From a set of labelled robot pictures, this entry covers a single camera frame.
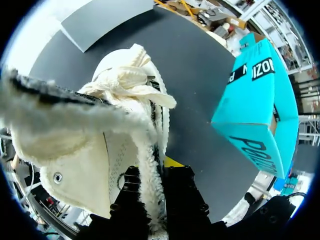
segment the gray tabletop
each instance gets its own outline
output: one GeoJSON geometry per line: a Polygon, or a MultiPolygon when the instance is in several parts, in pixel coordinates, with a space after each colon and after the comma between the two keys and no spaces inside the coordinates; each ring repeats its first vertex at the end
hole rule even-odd
{"type": "Polygon", "coordinates": [[[167,155],[191,165],[209,217],[219,221],[244,196],[258,170],[210,125],[235,59],[207,33],[156,7],[107,33],[85,53],[59,31],[30,75],[78,90],[91,81],[105,55],[134,43],[144,46],[177,101],[170,112],[167,155]]]}

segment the yellow component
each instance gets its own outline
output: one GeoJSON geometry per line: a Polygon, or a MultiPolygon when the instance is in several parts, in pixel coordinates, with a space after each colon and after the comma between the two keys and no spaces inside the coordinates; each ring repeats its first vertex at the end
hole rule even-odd
{"type": "Polygon", "coordinates": [[[165,156],[165,159],[164,159],[164,167],[165,168],[169,168],[169,167],[184,167],[184,165],[182,165],[181,163],[171,159],[170,157],[168,156],[165,156]]]}
{"type": "Polygon", "coordinates": [[[190,8],[186,4],[185,0],[180,0],[180,2],[184,5],[185,9],[188,11],[192,19],[196,20],[195,15],[191,12],[190,8]]]}
{"type": "Polygon", "coordinates": [[[165,7],[166,9],[168,9],[169,11],[173,12],[174,14],[176,13],[174,10],[172,10],[167,4],[164,4],[163,2],[159,1],[159,0],[154,0],[157,4],[160,4],[161,6],[165,7]]]}

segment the bolt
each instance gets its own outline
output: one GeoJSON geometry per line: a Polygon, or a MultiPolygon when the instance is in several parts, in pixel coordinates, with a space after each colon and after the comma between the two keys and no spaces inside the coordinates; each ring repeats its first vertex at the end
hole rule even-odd
{"type": "Polygon", "coordinates": [[[263,206],[263,207],[260,209],[260,213],[261,213],[262,215],[265,215],[267,212],[268,212],[268,208],[266,208],[265,206],[263,206]]]}
{"type": "Polygon", "coordinates": [[[205,211],[207,211],[208,209],[209,209],[209,205],[208,205],[208,204],[204,203],[204,204],[201,204],[201,205],[200,205],[200,210],[201,210],[201,211],[205,212],[205,211]]]}
{"type": "Polygon", "coordinates": [[[111,204],[110,205],[110,210],[111,211],[118,211],[120,209],[120,206],[118,204],[111,204]]]}
{"type": "Polygon", "coordinates": [[[270,223],[275,224],[278,221],[278,218],[276,216],[271,216],[269,218],[270,223]]]}

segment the wire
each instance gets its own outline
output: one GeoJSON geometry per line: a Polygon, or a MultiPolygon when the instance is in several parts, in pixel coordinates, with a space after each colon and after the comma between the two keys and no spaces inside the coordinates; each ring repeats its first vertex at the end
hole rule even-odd
{"type": "Polygon", "coordinates": [[[31,168],[32,168],[32,179],[31,179],[31,184],[30,184],[30,188],[28,190],[28,192],[24,195],[24,197],[22,199],[20,199],[19,203],[23,203],[27,197],[29,196],[29,194],[31,193],[32,187],[34,185],[34,180],[35,180],[35,169],[34,169],[34,165],[31,164],[31,168]]]}
{"type": "Polygon", "coordinates": [[[290,199],[294,196],[301,196],[301,197],[306,197],[307,194],[305,194],[304,192],[294,192],[294,193],[291,193],[290,195],[286,196],[287,199],[290,199]]]}
{"type": "Polygon", "coordinates": [[[57,232],[45,232],[45,233],[43,233],[43,236],[48,236],[48,235],[60,235],[60,234],[57,233],[57,232]]]}

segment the shoe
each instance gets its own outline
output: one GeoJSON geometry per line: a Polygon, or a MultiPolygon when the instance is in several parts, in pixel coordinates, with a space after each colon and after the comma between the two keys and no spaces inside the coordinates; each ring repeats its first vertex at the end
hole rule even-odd
{"type": "Polygon", "coordinates": [[[51,196],[109,218],[121,176],[138,165],[151,233],[163,231],[159,166],[176,101],[142,46],[109,53],[78,92],[5,71],[0,103],[18,156],[40,167],[51,196]]]}

